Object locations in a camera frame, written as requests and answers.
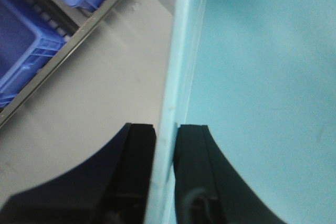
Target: gray floor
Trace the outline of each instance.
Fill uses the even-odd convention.
[[[174,0],[123,0],[0,130],[0,207],[102,147],[158,126]]]

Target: metal shelf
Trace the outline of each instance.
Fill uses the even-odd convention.
[[[64,5],[60,0],[39,0],[55,19],[74,32],[69,41],[55,56],[25,85],[16,98],[0,112],[0,128],[15,114],[29,97],[70,57],[80,44],[94,31],[99,23],[109,14],[119,0],[105,0],[101,7],[90,17],[85,17],[78,9]]]

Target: light blue panel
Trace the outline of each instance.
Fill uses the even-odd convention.
[[[198,45],[186,122],[284,221],[335,223],[336,0],[207,0]]]

